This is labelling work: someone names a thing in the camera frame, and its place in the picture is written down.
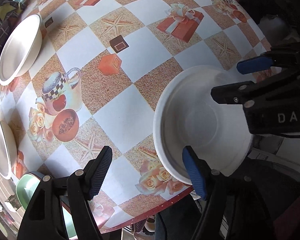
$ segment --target teapot print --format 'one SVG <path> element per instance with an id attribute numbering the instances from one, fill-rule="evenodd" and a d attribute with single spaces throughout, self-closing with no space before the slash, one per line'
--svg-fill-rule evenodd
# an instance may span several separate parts
<path id="1" fill-rule="evenodd" d="M 69 78 L 69 74 L 77 71 L 77 75 Z M 64 109 L 79 111 L 82 107 L 81 70 L 72 68 L 67 73 L 53 72 L 42 86 L 42 96 L 36 99 L 45 107 L 50 115 L 57 115 Z"/>

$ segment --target screw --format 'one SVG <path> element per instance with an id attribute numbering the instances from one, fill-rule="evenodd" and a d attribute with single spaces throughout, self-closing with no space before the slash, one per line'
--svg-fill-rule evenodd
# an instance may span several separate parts
<path id="1" fill-rule="evenodd" d="M 50 180 L 50 176 L 49 175 L 46 175 L 42 178 L 43 181 L 49 181 Z"/>
<path id="2" fill-rule="evenodd" d="M 220 171 L 211 170 L 211 174 L 214 175 L 214 176 L 218 176 L 220 174 Z"/>
<path id="3" fill-rule="evenodd" d="M 247 85 L 242 85 L 241 87 L 239 87 L 239 90 L 244 90 L 247 87 Z"/>
<path id="4" fill-rule="evenodd" d="M 254 101 L 253 100 L 249 100 L 247 102 L 244 103 L 244 107 L 245 108 L 249 108 L 249 107 L 252 107 L 254 105 Z"/>
<path id="5" fill-rule="evenodd" d="M 84 171 L 83 170 L 77 170 L 74 174 L 77 175 L 77 176 L 81 176 L 82 174 L 84 174 Z"/>
<path id="6" fill-rule="evenodd" d="M 245 181 L 247 181 L 247 182 L 250 182 L 251 181 L 251 178 L 250 177 L 248 177 L 248 176 L 244 176 L 244 178 L 243 178 Z"/>

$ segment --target checkered tablecloth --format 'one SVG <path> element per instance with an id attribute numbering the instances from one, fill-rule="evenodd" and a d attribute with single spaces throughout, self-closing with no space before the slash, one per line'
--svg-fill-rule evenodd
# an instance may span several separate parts
<path id="1" fill-rule="evenodd" d="M 178 6 L 187 16 L 173 16 Z M 101 232 L 144 219 L 192 190 L 167 173 L 154 148 L 154 111 L 166 85 L 196 65 L 253 80 L 252 74 L 240 75 L 236 63 L 270 49 L 235 0 L 30 0 L 22 19 L 31 14 L 42 18 L 42 48 L 26 74 L 0 86 L 0 118 L 13 130 L 23 171 L 68 176 L 104 145 L 113 149 L 101 192 L 90 203 Z M 203 18 L 195 23 L 194 15 Z M 176 22 L 172 32 L 158 28 L 166 19 Z M 185 42 L 174 32 L 188 21 L 195 28 Z M 119 35 L 122 43 L 115 48 L 128 47 L 116 53 L 110 41 Z M 77 134 L 65 142 L 53 130 L 57 114 L 37 100 L 56 72 L 70 86 L 53 100 L 64 93 L 66 108 L 79 120 Z"/>

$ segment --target white bowl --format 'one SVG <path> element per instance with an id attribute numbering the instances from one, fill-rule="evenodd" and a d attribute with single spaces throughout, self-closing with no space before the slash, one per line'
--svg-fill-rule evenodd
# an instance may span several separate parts
<path id="1" fill-rule="evenodd" d="M 11 33 L 0 56 L 0 84 L 8 85 L 26 73 L 37 58 L 41 44 L 39 15 L 24 19 Z"/>
<path id="2" fill-rule="evenodd" d="M 0 121 L 0 174 L 5 179 L 10 179 L 11 166 L 17 161 L 17 146 L 10 127 Z"/>
<path id="3" fill-rule="evenodd" d="M 242 105 L 219 105 L 210 95 L 213 87 L 236 82 L 226 71 L 203 65 L 181 72 L 163 91 L 154 113 L 154 146 L 176 179 L 191 184 L 182 161 L 186 145 L 225 176 L 244 160 L 252 134 Z"/>

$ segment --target green bowl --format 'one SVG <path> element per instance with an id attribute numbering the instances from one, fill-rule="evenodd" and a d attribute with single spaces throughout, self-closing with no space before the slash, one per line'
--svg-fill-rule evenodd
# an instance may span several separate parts
<path id="1" fill-rule="evenodd" d="M 39 185 L 40 179 L 31 173 L 26 173 L 21 177 L 16 186 L 16 193 L 20 204 L 24 209 L 28 207 L 31 197 L 33 196 L 37 186 Z M 68 237 L 72 238 L 77 235 L 74 230 L 72 216 L 70 213 L 62 207 L 63 217 L 66 224 Z"/>

